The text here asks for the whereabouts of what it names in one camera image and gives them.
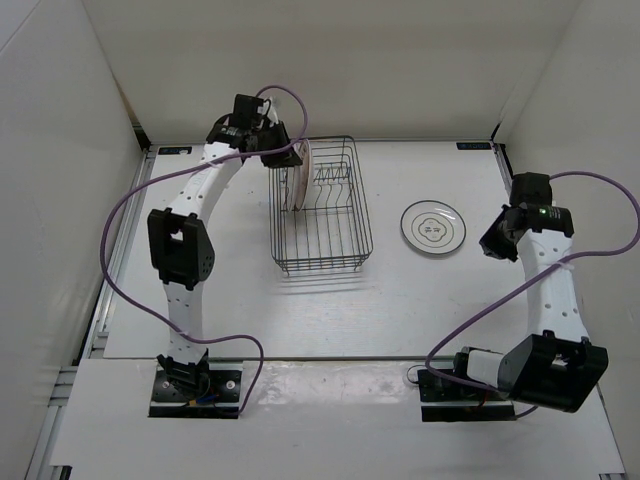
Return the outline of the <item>pink patterned plate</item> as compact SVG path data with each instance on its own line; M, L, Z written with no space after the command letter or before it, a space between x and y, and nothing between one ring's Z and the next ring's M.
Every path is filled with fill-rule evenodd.
M307 193L313 182L314 158L310 141L307 139L302 140L299 143L297 153L302 159L303 163L298 170L298 181L294 210L300 211L304 208Z
M302 180L301 173L302 169L300 166L287 168L285 170L283 186L283 209L285 212L291 212L297 209L296 205Z

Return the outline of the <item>white plate with dark rim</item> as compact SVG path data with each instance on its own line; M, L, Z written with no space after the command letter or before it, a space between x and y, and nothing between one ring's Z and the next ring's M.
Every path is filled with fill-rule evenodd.
M400 232L411 249L432 257L454 254L467 237L461 214L436 200L421 200L409 205L401 215Z

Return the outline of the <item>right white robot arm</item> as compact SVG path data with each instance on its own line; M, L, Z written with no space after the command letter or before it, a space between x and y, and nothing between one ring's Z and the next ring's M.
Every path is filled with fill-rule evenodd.
M501 354L466 347L454 360L449 387L460 399L485 384L503 397L574 413L608 367L605 348L591 343L580 316L572 271L562 258L572 252L568 210L521 203L504 206L480 240L485 255L520 262L530 287L527 332Z

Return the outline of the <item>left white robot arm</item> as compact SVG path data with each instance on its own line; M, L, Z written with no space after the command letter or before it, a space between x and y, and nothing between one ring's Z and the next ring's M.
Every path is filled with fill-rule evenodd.
M168 351L158 356L167 381L187 400L209 390L208 348L203 338L204 282L213 272L215 252L207 232L213 208L244 164L227 155L275 150L289 144L284 123L275 113L252 120L231 115L212 128L198 165L169 206L147 217L151 262L158 272L172 324Z

